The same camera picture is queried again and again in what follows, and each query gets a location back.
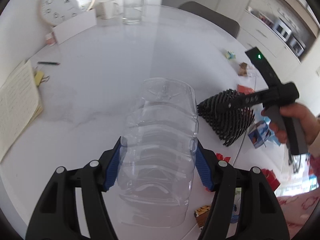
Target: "black pen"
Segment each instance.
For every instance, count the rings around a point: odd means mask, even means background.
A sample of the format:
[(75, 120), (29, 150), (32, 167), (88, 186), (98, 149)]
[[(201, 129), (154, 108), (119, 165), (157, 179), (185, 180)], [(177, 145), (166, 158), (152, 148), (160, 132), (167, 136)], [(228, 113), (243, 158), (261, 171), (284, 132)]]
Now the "black pen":
[(44, 64), (44, 65), (60, 65), (59, 62), (50, 62), (50, 61), (38, 61), (38, 64)]

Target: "silver bolt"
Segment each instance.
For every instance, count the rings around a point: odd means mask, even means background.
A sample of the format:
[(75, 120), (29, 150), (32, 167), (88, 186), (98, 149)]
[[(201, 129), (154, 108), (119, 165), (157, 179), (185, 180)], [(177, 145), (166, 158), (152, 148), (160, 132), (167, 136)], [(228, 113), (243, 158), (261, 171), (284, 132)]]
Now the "silver bolt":
[(226, 161), (219, 161), (218, 164), (221, 167), (226, 167), (228, 165), (228, 163)]
[(97, 167), (98, 165), (99, 165), (99, 161), (97, 161), (97, 160), (94, 160), (94, 161), (90, 162), (90, 166), (91, 167)]
[(60, 166), (56, 169), (56, 173), (60, 174), (64, 172), (64, 167)]
[(253, 167), (252, 171), (256, 174), (259, 174), (261, 170), (258, 167)]

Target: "human hand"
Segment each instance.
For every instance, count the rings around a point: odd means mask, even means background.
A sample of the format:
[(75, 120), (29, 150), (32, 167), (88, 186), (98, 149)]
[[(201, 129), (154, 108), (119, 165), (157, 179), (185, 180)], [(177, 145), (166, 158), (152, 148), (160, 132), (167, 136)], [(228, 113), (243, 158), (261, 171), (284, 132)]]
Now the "human hand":
[[(311, 145), (315, 141), (320, 132), (320, 123), (306, 106), (298, 103), (282, 106), (280, 107), (280, 114), (285, 117), (299, 119), (307, 144)], [(275, 132), (280, 143), (287, 143), (288, 136), (285, 131), (280, 130), (278, 125), (273, 122), (270, 123), (269, 127)]]

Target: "clock face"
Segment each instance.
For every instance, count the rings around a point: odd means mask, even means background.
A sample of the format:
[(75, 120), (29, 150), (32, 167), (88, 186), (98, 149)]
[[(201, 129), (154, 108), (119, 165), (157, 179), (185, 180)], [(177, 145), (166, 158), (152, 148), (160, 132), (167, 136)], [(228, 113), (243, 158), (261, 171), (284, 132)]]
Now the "clock face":
[(56, 26), (88, 11), (93, 3), (94, 0), (41, 0), (40, 15), (47, 23)]

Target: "notebook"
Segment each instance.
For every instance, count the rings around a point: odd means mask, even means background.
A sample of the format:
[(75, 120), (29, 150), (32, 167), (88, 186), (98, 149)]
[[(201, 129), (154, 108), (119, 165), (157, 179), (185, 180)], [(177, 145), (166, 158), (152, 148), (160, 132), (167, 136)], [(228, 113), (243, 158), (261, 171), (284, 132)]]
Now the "notebook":
[(0, 88), (0, 161), (42, 110), (31, 62), (21, 62)]

